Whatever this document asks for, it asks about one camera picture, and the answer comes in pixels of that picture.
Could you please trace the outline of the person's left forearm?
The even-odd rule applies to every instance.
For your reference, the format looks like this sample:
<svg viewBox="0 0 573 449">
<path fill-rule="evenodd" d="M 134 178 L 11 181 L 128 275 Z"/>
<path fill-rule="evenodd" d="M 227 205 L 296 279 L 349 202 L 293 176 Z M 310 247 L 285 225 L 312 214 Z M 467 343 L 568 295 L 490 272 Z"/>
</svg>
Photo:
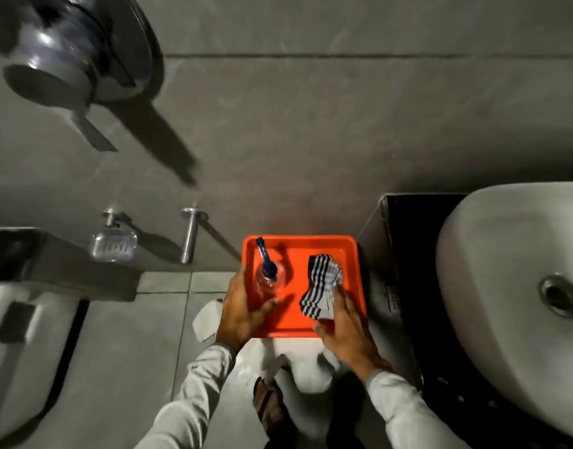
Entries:
<svg viewBox="0 0 573 449">
<path fill-rule="evenodd" d="M 205 349 L 188 365 L 176 397 L 162 407 L 134 449 L 201 449 L 236 357 L 221 342 Z"/>
</svg>

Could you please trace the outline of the striped black white cloth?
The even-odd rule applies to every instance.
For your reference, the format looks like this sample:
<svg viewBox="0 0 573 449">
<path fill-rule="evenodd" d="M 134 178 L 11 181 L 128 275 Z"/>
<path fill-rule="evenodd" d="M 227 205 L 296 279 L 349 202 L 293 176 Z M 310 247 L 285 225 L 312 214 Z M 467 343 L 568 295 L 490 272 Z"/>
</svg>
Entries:
<svg viewBox="0 0 573 449">
<path fill-rule="evenodd" d="M 334 319 L 334 288 L 342 286 L 341 266 L 328 254 L 309 256 L 308 289 L 299 300 L 301 313 L 315 321 Z"/>
</svg>

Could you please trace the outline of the orange plastic tray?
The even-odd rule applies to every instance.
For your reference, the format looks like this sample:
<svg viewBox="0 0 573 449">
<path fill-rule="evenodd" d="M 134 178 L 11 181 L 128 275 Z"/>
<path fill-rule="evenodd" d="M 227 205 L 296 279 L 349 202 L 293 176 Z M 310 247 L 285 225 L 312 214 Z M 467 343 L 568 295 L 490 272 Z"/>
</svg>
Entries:
<svg viewBox="0 0 573 449">
<path fill-rule="evenodd" d="M 268 255 L 279 269 L 276 290 L 261 286 L 258 280 L 262 257 L 256 244 L 257 237 L 251 235 L 243 241 L 242 262 L 247 265 L 245 288 L 249 308 L 257 310 L 274 296 L 282 303 L 267 317 L 254 338 L 318 338 L 313 331 L 313 320 L 304 316 L 299 307 L 299 300 L 309 285 L 308 258 L 316 254 L 328 254 L 339 264 L 344 273 L 343 288 L 361 317 L 367 318 L 359 252 L 357 242 L 351 236 L 264 234 Z"/>
</svg>

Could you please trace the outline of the brown sandal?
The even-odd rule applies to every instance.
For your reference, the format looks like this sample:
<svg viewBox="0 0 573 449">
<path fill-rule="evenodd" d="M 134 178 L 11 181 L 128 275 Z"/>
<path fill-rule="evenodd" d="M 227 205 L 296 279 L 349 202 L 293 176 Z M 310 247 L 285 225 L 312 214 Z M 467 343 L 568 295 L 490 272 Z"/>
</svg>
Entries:
<svg viewBox="0 0 573 449">
<path fill-rule="evenodd" d="M 289 422 L 284 406 L 283 393 L 274 378 L 258 377 L 253 386 L 253 407 L 269 439 Z"/>
</svg>

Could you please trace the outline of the person's right hand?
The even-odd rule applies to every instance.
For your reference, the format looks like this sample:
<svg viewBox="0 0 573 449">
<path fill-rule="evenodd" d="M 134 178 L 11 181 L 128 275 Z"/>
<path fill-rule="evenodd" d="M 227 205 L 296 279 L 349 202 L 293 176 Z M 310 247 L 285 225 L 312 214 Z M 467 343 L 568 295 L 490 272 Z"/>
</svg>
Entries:
<svg viewBox="0 0 573 449">
<path fill-rule="evenodd" d="M 338 345 L 325 345 L 364 384 L 377 370 L 393 372 L 392 365 L 383 359 L 372 339 L 365 321 L 342 286 L 334 288 L 334 332 Z"/>
</svg>

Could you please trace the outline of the grey cistern ledge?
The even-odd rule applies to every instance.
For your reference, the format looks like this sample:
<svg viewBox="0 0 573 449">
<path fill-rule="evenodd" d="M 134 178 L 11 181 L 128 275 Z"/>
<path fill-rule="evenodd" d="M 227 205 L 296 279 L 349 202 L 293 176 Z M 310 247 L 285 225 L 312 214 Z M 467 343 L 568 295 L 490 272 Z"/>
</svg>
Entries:
<svg viewBox="0 0 573 449">
<path fill-rule="evenodd" d="M 87 251 L 36 227 L 0 227 L 0 284 L 92 301 L 132 301 L 140 273 L 96 262 Z"/>
</svg>

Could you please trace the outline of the black counter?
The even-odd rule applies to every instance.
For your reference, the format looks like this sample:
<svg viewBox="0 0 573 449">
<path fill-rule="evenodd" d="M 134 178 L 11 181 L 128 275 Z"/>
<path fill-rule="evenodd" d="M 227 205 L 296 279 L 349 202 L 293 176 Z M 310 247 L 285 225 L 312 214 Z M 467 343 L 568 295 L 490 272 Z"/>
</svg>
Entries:
<svg viewBox="0 0 573 449">
<path fill-rule="evenodd" d="M 394 194 L 382 214 L 402 305 L 434 413 L 473 449 L 573 449 L 573 438 L 505 399 L 474 367 L 447 316 L 435 269 L 440 228 L 465 194 Z"/>
</svg>

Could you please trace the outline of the chrome wall soap dish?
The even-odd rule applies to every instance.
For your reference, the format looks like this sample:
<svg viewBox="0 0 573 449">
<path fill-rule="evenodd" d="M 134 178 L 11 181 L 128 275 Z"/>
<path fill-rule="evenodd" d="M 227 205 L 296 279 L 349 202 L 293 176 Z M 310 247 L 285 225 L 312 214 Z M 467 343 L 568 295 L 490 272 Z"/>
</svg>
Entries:
<svg viewBox="0 0 573 449">
<path fill-rule="evenodd" d="M 97 262 L 132 261 L 138 247 L 138 235 L 129 226 L 126 214 L 110 206 L 102 213 L 104 228 L 90 239 L 89 254 Z"/>
</svg>

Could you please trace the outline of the person's dark trouser leg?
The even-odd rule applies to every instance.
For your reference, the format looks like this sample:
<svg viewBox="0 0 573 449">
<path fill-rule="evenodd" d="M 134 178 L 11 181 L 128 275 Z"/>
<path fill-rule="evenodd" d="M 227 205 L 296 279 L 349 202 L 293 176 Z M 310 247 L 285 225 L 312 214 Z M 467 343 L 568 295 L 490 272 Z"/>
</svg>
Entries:
<svg viewBox="0 0 573 449">
<path fill-rule="evenodd" d="M 365 449 L 355 429 L 365 401 L 365 386 L 351 371 L 337 379 L 333 411 L 326 436 L 328 449 Z"/>
</svg>

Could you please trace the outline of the chrome basin drain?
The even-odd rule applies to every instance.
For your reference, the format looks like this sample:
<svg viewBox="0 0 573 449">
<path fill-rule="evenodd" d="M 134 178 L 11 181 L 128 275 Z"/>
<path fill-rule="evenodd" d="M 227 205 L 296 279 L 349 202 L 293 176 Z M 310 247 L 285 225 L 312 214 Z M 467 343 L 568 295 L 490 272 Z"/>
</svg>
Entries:
<svg viewBox="0 0 573 449">
<path fill-rule="evenodd" d="M 573 318 L 573 281 L 563 274 L 553 273 L 542 278 L 538 283 L 538 295 L 555 315 Z"/>
</svg>

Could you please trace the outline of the white ceramic washbasin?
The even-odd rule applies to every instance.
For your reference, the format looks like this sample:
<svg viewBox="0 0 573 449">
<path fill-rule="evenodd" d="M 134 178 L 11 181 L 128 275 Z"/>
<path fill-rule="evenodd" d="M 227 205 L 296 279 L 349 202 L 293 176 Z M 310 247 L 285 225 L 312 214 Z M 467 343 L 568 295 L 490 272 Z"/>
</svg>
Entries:
<svg viewBox="0 0 573 449">
<path fill-rule="evenodd" d="M 445 220 L 435 267 L 447 315 L 477 370 L 517 407 L 573 437 L 573 318 L 538 283 L 573 281 L 573 182 L 477 190 Z"/>
</svg>

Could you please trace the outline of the person's left hand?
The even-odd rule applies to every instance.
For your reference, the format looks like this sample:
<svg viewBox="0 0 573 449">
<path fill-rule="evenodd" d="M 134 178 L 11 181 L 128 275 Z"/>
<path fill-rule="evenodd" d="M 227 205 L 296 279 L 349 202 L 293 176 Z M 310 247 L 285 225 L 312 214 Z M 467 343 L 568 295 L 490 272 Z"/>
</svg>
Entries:
<svg viewBox="0 0 573 449">
<path fill-rule="evenodd" d="M 264 324 L 251 324 L 248 295 L 245 289 L 246 263 L 231 278 L 222 304 L 222 315 L 216 331 L 216 343 L 238 353 Z"/>
</svg>

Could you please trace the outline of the chrome wall pipe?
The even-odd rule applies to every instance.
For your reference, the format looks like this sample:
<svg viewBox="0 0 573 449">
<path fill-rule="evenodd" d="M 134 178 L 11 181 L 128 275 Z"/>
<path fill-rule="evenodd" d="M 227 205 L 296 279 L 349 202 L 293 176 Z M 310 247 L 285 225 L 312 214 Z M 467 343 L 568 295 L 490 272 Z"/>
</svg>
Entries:
<svg viewBox="0 0 573 449">
<path fill-rule="evenodd" d="M 180 213 L 186 221 L 186 231 L 180 253 L 180 263 L 191 264 L 195 252 L 198 228 L 201 223 L 208 221 L 208 215 L 197 208 L 183 208 Z"/>
</svg>

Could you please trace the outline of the person's right forearm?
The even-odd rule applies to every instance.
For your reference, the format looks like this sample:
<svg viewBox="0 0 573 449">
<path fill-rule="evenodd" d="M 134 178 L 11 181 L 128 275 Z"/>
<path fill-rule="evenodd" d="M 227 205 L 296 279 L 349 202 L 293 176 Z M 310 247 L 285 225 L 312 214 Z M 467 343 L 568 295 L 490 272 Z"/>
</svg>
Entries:
<svg viewBox="0 0 573 449">
<path fill-rule="evenodd" d="M 375 369 L 366 390 L 385 422 L 392 449 L 470 449 L 403 377 Z"/>
</svg>

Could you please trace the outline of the clear spray bottle blue nozzle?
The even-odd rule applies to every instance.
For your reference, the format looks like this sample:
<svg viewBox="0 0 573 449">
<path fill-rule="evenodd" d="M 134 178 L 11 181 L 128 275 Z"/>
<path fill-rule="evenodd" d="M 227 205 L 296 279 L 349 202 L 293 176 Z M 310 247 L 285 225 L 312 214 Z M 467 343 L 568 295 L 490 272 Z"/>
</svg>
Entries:
<svg viewBox="0 0 573 449">
<path fill-rule="evenodd" d="M 256 270 L 258 286 L 266 294 L 276 292 L 283 288 L 286 283 L 285 268 L 280 261 L 270 257 L 263 237 L 256 238 L 256 246 L 261 257 L 261 264 Z"/>
</svg>

